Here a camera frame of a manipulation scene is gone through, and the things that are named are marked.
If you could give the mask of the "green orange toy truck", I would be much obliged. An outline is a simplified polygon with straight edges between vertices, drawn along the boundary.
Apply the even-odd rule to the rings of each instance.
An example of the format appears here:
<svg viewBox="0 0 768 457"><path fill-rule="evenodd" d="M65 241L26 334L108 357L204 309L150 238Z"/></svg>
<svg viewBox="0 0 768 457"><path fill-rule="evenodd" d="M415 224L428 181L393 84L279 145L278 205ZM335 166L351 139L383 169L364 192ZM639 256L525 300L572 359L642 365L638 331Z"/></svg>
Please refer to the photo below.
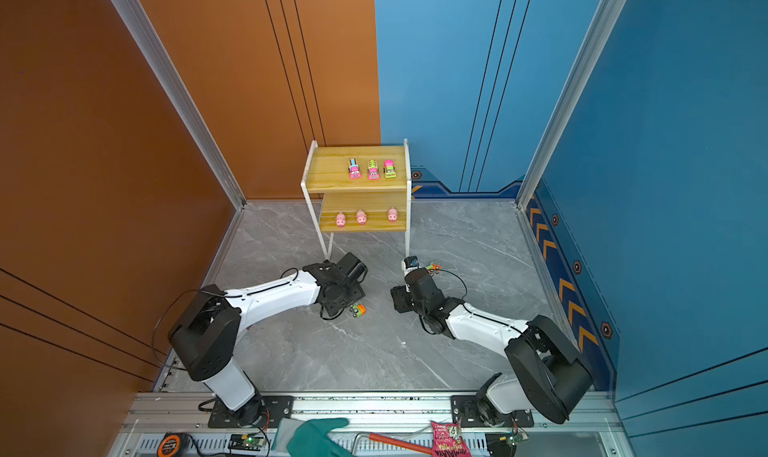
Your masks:
<svg viewBox="0 0 768 457"><path fill-rule="evenodd" d="M428 265L426 269L430 274L439 274L442 271L442 267L435 263Z"/></svg>

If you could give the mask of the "pink grey toy truck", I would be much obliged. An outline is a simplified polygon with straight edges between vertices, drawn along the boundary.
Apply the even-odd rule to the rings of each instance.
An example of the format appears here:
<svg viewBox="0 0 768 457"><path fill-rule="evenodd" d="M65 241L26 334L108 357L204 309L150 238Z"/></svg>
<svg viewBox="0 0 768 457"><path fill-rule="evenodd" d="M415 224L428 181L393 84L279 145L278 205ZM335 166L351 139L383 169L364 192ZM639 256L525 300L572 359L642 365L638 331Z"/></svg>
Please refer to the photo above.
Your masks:
<svg viewBox="0 0 768 457"><path fill-rule="evenodd" d="M355 180L355 179L359 179L361 177L360 167L359 167L356 159L351 158L349 160L348 170L349 170L349 176L350 176L351 179Z"/></svg>

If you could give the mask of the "green truck pink tank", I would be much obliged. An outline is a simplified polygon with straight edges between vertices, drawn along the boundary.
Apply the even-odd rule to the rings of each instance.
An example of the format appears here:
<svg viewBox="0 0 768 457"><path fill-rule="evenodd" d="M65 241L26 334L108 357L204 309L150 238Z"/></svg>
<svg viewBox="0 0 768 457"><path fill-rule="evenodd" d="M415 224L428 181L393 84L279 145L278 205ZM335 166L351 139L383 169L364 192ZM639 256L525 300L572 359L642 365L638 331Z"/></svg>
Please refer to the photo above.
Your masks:
<svg viewBox="0 0 768 457"><path fill-rule="evenodd" d="M397 177L395 165L392 160L386 160L384 162L383 175L385 179L395 179Z"/></svg>

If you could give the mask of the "pink green toy car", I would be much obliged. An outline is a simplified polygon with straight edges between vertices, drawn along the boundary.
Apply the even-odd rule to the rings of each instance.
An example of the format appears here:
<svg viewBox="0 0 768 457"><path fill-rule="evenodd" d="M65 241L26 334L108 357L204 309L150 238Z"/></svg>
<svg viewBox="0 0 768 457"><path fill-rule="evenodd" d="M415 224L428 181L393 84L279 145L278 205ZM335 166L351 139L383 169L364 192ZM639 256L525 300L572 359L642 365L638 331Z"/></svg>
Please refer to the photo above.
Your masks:
<svg viewBox="0 0 768 457"><path fill-rule="evenodd" d="M374 159L368 161L368 179L372 181L380 179L379 167Z"/></svg>

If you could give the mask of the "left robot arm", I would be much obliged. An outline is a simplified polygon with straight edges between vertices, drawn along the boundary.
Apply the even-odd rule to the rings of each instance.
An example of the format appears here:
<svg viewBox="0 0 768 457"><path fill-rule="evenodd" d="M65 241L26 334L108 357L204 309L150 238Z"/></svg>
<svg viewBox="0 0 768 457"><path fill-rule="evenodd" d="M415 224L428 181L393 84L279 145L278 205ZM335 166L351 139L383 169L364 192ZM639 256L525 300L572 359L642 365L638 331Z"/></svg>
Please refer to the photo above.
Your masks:
<svg viewBox="0 0 768 457"><path fill-rule="evenodd" d="M317 305L322 320L342 315L365 293L368 269L352 253L290 270L265 284L222 290L209 285L170 327L167 338L182 369L214 395L213 412L240 427L266 420L267 404L234 358L234 349L253 325L288 310Z"/></svg>

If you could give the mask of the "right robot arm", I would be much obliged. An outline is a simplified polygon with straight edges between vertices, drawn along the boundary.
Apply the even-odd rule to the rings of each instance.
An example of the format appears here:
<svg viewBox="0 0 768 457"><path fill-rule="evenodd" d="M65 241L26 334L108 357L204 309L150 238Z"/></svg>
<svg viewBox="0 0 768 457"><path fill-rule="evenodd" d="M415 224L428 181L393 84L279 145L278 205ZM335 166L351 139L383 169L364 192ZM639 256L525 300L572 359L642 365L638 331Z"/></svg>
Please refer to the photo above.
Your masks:
<svg viewBox="0 0 768 457"><path fill-rule="evenodd" d="M426 267L407 267L404 284L391 296L395 310L416 313L429 334L474 343L508 360L511 371L494 374L475 396L479 419L488 426L529 410L563 424L593 386L585 357L546 316L511 319L447 297Z"/></svg>

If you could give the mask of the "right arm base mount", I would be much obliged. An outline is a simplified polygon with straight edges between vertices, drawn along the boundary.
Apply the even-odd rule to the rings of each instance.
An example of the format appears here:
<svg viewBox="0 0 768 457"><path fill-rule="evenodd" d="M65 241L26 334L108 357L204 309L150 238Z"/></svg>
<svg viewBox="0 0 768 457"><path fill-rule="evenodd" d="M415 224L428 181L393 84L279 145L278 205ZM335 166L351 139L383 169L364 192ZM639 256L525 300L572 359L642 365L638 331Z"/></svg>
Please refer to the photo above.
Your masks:
<svg viewBox="0 0 768 457"><path fill-rule="evenodd" d="M532 428L533 414L530 410L517 410L501 414L490 403L480 401L476 395L452 395L450 397L451 417L454 424L470 427Z"/></svg>

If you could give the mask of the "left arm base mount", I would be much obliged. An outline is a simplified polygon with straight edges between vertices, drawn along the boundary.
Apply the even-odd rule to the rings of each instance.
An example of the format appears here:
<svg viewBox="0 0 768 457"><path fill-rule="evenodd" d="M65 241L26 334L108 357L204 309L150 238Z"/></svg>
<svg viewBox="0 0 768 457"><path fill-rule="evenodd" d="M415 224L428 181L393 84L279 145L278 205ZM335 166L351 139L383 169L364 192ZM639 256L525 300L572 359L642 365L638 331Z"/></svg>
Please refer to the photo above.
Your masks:
<svg viewBox="0 0 768 457"><path fill-rule="evenodd" d="M216 397L202 402L198 409L209 413L209 428L260 428L276 429L279 423L290 418L294 398L289 395L260 395L250 399L238 410L230 410Z"/></svg>

